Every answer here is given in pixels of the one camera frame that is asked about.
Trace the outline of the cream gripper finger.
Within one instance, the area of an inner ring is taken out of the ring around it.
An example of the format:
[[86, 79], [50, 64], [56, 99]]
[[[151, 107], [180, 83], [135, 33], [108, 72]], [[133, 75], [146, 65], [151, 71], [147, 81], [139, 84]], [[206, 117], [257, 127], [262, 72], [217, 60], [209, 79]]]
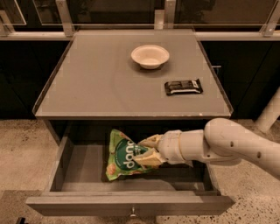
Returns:
[[144, 154], [134, 156], [133, 160], [144, 166], [159, 166], [166, 162], [166, 159], [154, 148], [148, 149]]
[[161, 135], [159, 134], [156, 134], [156, 135], [153, 135], [153, 136], [150, 136], [148, 138], [145, 138], [144, 140], [140, 141], [138, 143], [138, 145], [141, 145], [143, 147], [149, 147], [149, 148], [157, 148], [158, 147], [158, 143], [159, 143], [159, 140], [161, 139]]

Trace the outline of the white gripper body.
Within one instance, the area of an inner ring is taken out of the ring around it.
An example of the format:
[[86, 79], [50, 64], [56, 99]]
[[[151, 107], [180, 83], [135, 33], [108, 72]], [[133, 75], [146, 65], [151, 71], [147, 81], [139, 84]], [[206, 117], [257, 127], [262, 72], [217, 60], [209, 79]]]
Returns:
[[171, 165], [184, 164], [182, 153], [179, 148], [180, 130], [165, 132], [159, 139], [157, 150], [165, 161]]

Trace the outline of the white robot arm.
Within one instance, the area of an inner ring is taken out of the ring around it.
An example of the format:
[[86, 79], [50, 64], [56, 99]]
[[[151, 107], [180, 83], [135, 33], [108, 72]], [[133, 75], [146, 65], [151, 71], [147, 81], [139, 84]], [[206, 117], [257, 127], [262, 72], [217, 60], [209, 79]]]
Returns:
[[280, 179], [280, 143], [258, 136], [225, 118], [209, 121], [204, 129], [171, 130], [140, 142], [150, 150], [134, 157], [140, 165], [186, 164], [192, 160], [212, 165], [235, 165], [242, 159]]

